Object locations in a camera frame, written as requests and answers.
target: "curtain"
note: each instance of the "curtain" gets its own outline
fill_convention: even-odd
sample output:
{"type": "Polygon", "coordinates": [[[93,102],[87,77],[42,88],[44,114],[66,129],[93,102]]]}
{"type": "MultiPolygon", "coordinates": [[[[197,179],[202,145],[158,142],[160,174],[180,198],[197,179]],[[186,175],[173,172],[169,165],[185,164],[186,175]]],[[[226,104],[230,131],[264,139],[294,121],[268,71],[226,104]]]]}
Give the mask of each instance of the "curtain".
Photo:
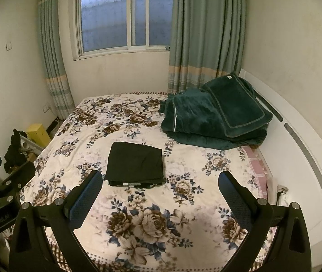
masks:
{"type": "Polygon", "coordinates": [[[241,69],[246,0],[173,0],[168,92],[241,69]]]}
{"type": "Polygon", "coordinates": [[[46,83],[60,119],[65,120],[75,105],[65,73],[59,37],[58,0],[38,2],[39,44],[46,83]]]}

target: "metal bolt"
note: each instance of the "metal bolt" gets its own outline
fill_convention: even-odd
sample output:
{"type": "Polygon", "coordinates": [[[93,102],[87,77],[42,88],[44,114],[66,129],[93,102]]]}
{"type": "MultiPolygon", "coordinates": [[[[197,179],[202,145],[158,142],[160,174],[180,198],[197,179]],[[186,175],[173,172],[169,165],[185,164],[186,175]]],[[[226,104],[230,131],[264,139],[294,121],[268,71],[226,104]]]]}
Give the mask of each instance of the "metal bolt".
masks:
{"type": "Polygon", "coordinates": [[[63,204],[64,202],[64,199],[59,197],[57,198],[56,200],[54,200],[54,203],[57,205],[57,206],[60,206],[61,204],[63,204]]]}
{"type": "Polygon", "coordinates": [[[295,210],[298,210],[300,208],[300,205],[296,202],[293,202],[292,203],[292,207],[295,209],[295,210]]]}
{"type": "Polygon", "coordinates": [[[24,203],[21,205],[21,208],[22,208],[23,210],[26,210],[29,206],[30,206],[30,203],[29,203],[29,202],[24,202],[24,203]]]}
{"type": "Polygon", "coordinates": [[[258,198],[257,203],[262,206],[265,206],[267,204],[267,201],[264,198],[258,198]]]}

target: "wall switch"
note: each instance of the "wall switch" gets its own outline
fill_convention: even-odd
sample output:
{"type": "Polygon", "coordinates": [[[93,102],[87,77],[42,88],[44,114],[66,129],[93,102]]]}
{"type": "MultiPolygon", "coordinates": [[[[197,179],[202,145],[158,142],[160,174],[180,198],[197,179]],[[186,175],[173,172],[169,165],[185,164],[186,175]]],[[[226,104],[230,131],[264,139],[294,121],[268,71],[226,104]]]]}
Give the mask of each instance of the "wall switch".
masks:
{"type": "Polygon", "coordinates": [[[9,51],[11,49],[12,49],[11,42],[10,41],[7,41],[6,42],[6,51],[9,51]]]}

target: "window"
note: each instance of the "window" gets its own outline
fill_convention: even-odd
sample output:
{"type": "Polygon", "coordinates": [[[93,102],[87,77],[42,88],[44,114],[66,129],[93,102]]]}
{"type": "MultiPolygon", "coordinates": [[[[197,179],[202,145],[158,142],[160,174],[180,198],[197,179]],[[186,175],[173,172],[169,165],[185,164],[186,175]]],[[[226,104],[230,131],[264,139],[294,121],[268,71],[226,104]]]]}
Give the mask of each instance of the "window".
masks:
{"type": "Polygon", "coordinates": [[[173,0],[74,1],[76,59],[170,45],[173,0]]]}

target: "white wall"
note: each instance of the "white wall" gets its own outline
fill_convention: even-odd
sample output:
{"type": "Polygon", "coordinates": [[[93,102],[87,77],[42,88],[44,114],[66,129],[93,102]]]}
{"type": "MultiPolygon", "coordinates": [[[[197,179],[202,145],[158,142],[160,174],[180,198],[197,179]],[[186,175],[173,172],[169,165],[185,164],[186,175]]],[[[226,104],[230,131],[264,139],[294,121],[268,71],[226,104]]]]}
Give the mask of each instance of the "white wall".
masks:
{"type": "Polygon", "coordinates": [[[120,53],[73,61],[69,18],[69,0],[59,0],[62,54],[76,105],[90,96],[167,91],[169,52],[120,53]]]}
{"type": "Polygon", "coordinates": [[[12,130],[35,122],[48,127],[55,119],[42,106],[52,99],[44,81],[37,37],[37,0],[0,0],[0,156],[10,145],[12,130]],[[6,41],[12,49],[6,51],[6,41]]]}
{"type": "Polygon", "coordinates": [[[242,68],[322,138],[322,0],[247,0],[246,25],[242,68]]]}

